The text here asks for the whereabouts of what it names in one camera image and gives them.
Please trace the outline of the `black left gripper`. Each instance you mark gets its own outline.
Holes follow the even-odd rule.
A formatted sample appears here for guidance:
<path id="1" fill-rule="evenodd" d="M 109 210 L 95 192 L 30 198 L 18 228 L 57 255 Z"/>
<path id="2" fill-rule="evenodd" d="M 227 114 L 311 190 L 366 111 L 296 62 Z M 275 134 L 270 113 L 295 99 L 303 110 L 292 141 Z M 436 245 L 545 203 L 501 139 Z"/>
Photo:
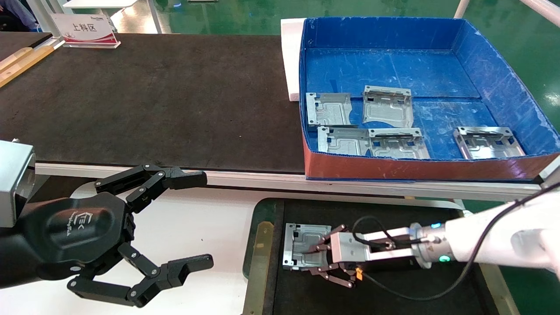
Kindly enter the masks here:
<path id="1" fill-rule="evenodd" d="M 143 279 L 132 287 L 95 281 L 96 272 L 80 274 L 67 287 L 78 297 L 142 308 L 160 292 L 181 287 L 191 273 L 214 266 L 212 255 L 197 255 L 156 266 L 130 243 L 140 213 L 167 189 L 207 186 L 203 171 L 142 164 L 98 179 L 98 195 L 84 199 L 55 199 L 32 203 L 24 215 L 24 239 L 38 259 L 35 271 L 42 280 L 61 280 L 86 269 L 108 271 L 116 253 L 135 267 Z M 131 191 L 126 203 L 116 197 Z"/>

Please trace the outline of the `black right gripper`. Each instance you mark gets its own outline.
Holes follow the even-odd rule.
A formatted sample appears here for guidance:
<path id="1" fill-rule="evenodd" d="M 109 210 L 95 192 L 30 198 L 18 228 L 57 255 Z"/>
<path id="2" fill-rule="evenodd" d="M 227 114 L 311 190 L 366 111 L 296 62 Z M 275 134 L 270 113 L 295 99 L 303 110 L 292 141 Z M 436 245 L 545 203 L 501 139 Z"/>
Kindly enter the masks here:
<path id="1" fill-rule="evenodd" d="M 331 249 L 331 237 L 338 232 L 347 232 L 348 226 L 342 224 L 330 231 L 330 233 L 322 236 L 318 243 L 310 245 L 307 254 L 316 252 L 326 252 Z M 410 245 L 404 245 L 403 243 L 392 242 L 388 238 L 381 238 L 372 240 L 374 243 L 382 245 L 380 248 L 373 247 L 371 250 L 372 254 L 384 254 L 384 255 L 413 255 L 413 251 Z M 338 284 L 346 288 L 354 288 L 357 271 L 356 266 L 352 263 L 331 263 L 328 265 L 310 267 L 308 271 L 314 275 L 325 279 L 326 281 Z"/>

